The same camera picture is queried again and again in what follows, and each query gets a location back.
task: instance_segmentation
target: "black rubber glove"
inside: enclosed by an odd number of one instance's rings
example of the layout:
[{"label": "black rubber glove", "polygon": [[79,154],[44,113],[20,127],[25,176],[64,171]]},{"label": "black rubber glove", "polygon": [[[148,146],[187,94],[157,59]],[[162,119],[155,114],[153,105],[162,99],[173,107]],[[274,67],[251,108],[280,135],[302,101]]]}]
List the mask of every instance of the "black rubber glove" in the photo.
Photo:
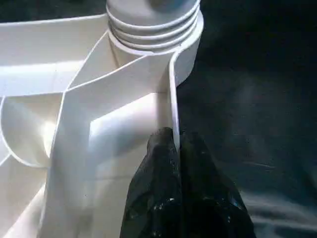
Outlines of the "black rubber glove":
[{"label": "black rubber glove", "polygon": [[172,130],[163,128],[130,183],[120,238],[179,238],[182,217],[179,158]]},{"label": "black rubber glove", "polygon": [[127,195],[120,238],[255,238],[235,185],[215,167],[197,135],[152,135]]},{"label": "black rubber glove", "polygon": [[187,237],[255,238],[237,188],[216,168],[203,140],[183,133],[180,157]]}]

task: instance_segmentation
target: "white plastic part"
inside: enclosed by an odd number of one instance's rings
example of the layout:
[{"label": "white plastic part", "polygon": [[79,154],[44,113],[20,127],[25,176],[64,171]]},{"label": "white plastic part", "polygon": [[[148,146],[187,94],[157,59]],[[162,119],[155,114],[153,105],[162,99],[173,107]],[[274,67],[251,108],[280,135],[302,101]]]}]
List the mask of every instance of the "white plastic part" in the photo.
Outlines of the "white plastic part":
[{"label": "white plastic part", "polygon": [[[124,2],[127,3],[108,1],[107,11],[113,34],[130,48],[141,51],[165,51],[184,41],[196,27],[199,0]],[[127,5],[131,5],[132,10],[128,10]],[[140,11],[139,14],[134,12],[135,9]]]},{"label": "white plastic part", "polygon": [[[9,158],[39,173],[49,165],[38,232],[26,226],[39,207],[40,179],[36,191],[30,189],[36,197],[3,229],[7,237],[20,229],[24,238],[119,236],[127,189],[149,136],[172,127],[179,148],[176,86],[192,70],[203,29],[201,13],[191,15],[188,36],[155,53],[125,46],[105,27],[61,93],[26,90],[4,98],[1,129]],[[107,22],[106,15],[94,20],[101,18]]]},{"label": "white plastic part", "polygon": [[107,12],[123,24],[155,26],[178,24],[199,0],[108,0]]},{"label": "white plastic part", "polygon": [[11,155],[47,167],[62,94],[7,97],[1,111],[3,140]]}]

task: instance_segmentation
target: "black glove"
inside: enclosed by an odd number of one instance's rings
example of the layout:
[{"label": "black glove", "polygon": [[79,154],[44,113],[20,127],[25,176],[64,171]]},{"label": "black glove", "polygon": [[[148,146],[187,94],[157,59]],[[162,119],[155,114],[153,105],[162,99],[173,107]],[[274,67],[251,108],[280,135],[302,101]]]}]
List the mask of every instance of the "black glove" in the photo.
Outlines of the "black glove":
[{"label": "black glove", "polygon": [[147,150],[129,186],[120,238],[179,238],[182,192],[172,130],[157,131]]},{"label": "black glove", "polygon": [[127,195],[120,238],[255,238],[235,185],[211,160],[197,135],[152,135]]}]

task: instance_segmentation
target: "dark fabric background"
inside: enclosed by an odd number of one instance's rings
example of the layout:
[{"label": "dark fabric background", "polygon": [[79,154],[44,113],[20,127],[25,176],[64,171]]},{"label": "dark fabric background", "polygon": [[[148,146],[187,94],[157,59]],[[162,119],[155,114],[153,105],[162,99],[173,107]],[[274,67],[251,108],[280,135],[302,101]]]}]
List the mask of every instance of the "dark fabric background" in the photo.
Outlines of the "dark fabric background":
[{"label": "dark fabric background", "polygon": [[[0,22],[104,11],[101,0],[2,0]],[[308,208],[317,207],[315,11],[308,0],[202,1],[196,64],[177,89],[182,129],[201,135],[242,191]]]}]

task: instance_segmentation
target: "gloved hand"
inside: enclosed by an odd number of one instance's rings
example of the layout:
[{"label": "gloved hand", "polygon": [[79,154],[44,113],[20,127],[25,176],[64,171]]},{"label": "gloved hand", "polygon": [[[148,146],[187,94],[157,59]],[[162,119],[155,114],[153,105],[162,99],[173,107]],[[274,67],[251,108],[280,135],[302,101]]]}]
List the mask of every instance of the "gloved hand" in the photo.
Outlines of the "gloved hand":
[{"label": "gloved hand", "polygon": [[152,135],[127,195],[120,238],[255,238],[235,185],[214,165],[197,135]]}]

